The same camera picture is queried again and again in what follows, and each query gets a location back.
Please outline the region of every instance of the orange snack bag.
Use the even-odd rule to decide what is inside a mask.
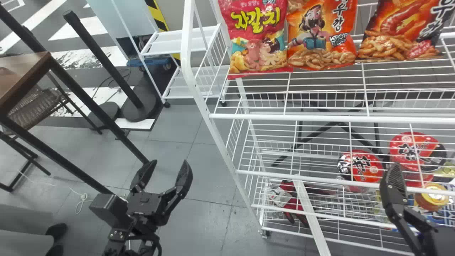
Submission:
[[[349,34],[354,26],[357,0],[290,0],[288,64],[309,70],[349,66],[356,49]]]
[[[435,48],[453,0],[379,0],[360,45],[359,59],[409,60],[441,56]]]

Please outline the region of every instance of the shelf caster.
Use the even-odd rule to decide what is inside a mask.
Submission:
[[[264,238],[264,239],[270,238],[270,231],[268,231],[268,230],[259,230],[259,233],[261,234],[262,238]]]

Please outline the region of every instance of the shoe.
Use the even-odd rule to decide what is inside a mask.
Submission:
[[[60,238],[63,237],[67,230],[68,226],[65,223],[59,223],[50,226],[46,231],[46,235],[52,236],[54,238],[54,243],[56,243],[58,240],[60,240]]]
[[[63,256],[63,245],[53,246],[47,253],[46,256]]]

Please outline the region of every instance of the wire shelf rack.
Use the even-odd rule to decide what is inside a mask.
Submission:
[[[376,2],[359,1],[351,32],[357,45]],[[403,133],[406,142],[414,144],[403,149],[412,160],[402,164],[408,192],[449,198],[439,211],[416,210],[439,225],[455,226],[454,176],[440,171],[455,167],[453,17],[437,43],[443,53],[439,59],[364,62],[335,70],[295,69],[229,79],[231,43],[224,24],[202,63],[191,66],[197,59],[188,50],[195,9],[194,0],[185,1],[183,41],[188,46],[182,47],[182,75],[260,230],[312,237],[321,255],[330,255],[327,245],[318,244],[324,239],[412,255],[388,222],[377,192],[382,173],[402,154],[396,142],[397,138],[404,141]],[[217,90],[213,95],[220,95],[214,107],[207,97],[213,90]],[[217,127],[217,119],[232,120],[227,140],[221,135],[226,129]],[[431,142],[416,146],[422,136]],[[354,173],[353,163],[345,160],[353,159],[354,153],[357,160],[368,156],[376,174]],[[341,174],[346,166],[350,172]],[[300,206],[282,207],[271,200],[271,188],[284,180],[304,184],[305,188],[296,186],[307,193]],[[429,182],[446,190],[427,189]],[[298,218],[291,224],[283,212],[305,215],[311,229]]]

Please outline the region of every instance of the snack bag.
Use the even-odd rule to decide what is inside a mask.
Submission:
[[[290,0],[288,63],[309,70],[352,65],[357,0]]]
[[[233,43],[229,74],[291,72],[283,38],[288,0],[218,0]],[[229,75],[229,79],[244,75]]]
[[[435,45],[454,8],[452,0],[379,0],[366,27],[359,59],[403,61],[441,56]]]

